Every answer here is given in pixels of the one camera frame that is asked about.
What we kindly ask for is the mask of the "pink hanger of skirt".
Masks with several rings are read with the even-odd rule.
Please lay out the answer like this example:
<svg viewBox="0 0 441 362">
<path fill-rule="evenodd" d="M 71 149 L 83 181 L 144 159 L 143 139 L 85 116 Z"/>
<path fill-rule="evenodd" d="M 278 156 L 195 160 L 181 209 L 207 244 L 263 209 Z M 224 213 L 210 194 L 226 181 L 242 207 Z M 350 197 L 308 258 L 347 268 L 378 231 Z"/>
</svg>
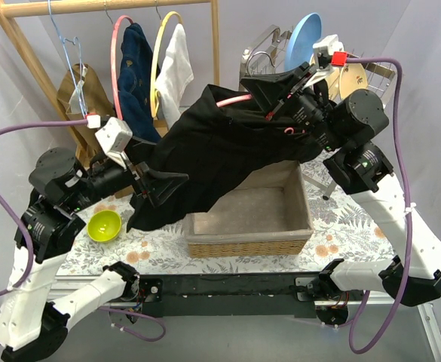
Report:
<svg viewBox="0 0 441 362">
<path fill-rule="evenodd" d="M 253 97 L 251 94 L 243 94 L 220 100 L 216 103 L 219 109 L 224 109 L 228 114 L 232 113 L 234 118 L 242 125 L 251 128 L 271 128 L 279 129 L 287 135 L 307 135 L 306 129 L 301 126 L 294 125 L 289 120 L 269 121 L 265 118 L 260 110 L 255 110 L 253 105 Z"/>
</svg>

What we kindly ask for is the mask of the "black skirt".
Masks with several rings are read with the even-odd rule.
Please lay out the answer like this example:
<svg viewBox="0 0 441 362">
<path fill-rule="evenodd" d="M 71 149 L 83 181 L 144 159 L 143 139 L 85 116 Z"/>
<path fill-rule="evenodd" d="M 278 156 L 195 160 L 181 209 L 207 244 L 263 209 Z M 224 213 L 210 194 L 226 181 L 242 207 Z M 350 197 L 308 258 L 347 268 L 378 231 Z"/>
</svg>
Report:
<svg viewBox="0 0 441 362">
<path fill-rule="evenodd" d="M 207 212 L 253 171 L 281 161 L 305 163 L 321 153 L 321 147 L 308 134 L 287 135 L 276 128 L 247 127 L 216 106 L 218 101 L 238 94 L 209 84 L 157 143 L 135 140 L 127 148 L 134 164 L 144 161 L 153 170 L 189 176 L 159 207 L 132 197 L 134 213 L 128 229 L 153 231 L 189 213 Z"/>
</svg>

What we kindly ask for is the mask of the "yellow hanger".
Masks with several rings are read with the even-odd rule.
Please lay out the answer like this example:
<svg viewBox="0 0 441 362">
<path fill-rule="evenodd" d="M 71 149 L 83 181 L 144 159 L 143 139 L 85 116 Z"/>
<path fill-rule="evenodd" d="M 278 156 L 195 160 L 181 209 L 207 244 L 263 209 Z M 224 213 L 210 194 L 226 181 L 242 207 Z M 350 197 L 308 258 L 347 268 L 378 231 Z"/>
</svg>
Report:
<svg viewBox="0 0 441 362">
<path fill-rule="evenodd" d="M 178 20 L 178 23 L 183 24 L 182 16 L 177 11 L 170 11 L 168 14 L 165 15 L 158 29 L 158 33 L 155 39 L 155 45 L 152 53 L 152 71 L 150 75 L 150 91 L 149 91 L 150 109 L 153 118 L 156 118 L 158 112 L 158 95 L 157 95 L 157 89 L 155 87 L 155 81 L 158 77 L 158 60 L 161 49 L 161 42 L 164 37 L 165 29 L 171 17 L 175 17 Z"/>
</svg>

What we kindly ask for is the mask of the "white cloth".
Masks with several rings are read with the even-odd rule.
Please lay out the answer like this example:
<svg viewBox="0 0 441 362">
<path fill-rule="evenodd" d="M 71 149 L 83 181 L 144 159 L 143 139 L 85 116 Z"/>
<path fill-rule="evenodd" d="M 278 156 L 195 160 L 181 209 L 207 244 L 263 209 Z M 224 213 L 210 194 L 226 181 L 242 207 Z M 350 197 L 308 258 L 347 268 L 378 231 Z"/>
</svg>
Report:
<svg viewBox="0 0 441 362">
<path fill-rule="evenodd" d="M 155 80 L 159 118 L 166 121 L 168 130 L 179 120 L 183 94 L 193 80 L 185 29 L 178 23 L 167 46 L 160 75 Z"/>
</svg>

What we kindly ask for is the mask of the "blue denim garment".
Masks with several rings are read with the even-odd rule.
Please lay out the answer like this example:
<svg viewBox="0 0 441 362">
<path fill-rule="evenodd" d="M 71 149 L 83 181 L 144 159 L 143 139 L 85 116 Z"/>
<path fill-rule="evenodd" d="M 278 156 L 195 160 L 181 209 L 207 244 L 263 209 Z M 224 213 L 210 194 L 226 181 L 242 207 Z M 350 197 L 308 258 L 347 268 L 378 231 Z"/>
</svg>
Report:
<svg viewBox="0 0 441 362">
<path fill-rule="evenodd" d="M 153 124 L 150 101 L 153 50 L 138 23 L 124 30 L 121 51 L 118 99 L 122 118 L 135 137 L 157 143 L 161 136 Z"/>
</svg>

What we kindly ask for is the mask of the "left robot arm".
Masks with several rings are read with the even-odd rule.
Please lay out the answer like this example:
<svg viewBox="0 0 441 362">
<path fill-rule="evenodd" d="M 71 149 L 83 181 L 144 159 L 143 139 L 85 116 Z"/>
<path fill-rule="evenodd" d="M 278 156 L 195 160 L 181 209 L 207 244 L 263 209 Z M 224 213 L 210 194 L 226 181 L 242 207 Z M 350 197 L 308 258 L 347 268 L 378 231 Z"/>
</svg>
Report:
<svg viewBox="0 0 441 362">
<path fill-rule="evenodd" d="M 47 150 L 29 175 L 33 190 L 14 237 L 11 285 L 0 307 L 3 361 L 40 361 L 50 357 L 68 332 L 103 304 L 138 300 L 139 272 L 124 262 L 107 265 L 94 281 L 75 292 L 48 301 L 60 266 L 86 226 L 78 212 L 132 186 L 141 201 L 157 207 L 183 183 L 185 173 L 159 172 L 142 162 L 121 167 L 109 161 L 89 173 L 69 149 Z M 26 280 L 14 279 L 27 273 Z"/>
</svg>

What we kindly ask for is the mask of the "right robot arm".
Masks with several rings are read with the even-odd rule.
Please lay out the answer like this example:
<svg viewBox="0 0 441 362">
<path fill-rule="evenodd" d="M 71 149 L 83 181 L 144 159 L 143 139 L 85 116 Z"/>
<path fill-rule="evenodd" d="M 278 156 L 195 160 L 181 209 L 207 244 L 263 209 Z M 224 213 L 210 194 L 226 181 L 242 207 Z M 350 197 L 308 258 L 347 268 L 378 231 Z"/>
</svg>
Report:
<svg viewBox="0 0 441 362">
<path fill-rule="evenodd" d="M 283 116 L 315 138 L 330 157 L 329 175 L 373 219 L 389 240 L 392 259 L 336 259 L 309 284 L 314 295 L 337 299 L 351 290 L 374 290 L 416 306 L 441 297 L 441 241 L 407 198 L 392 164 L 373 139 L 389 120 L 374 92 L 358 89 L 340 103 L 325 94 L 326 83 L 304 63 L 288 72 L 247 75 L 241 85 L 268 121 Z"/>
</svg>

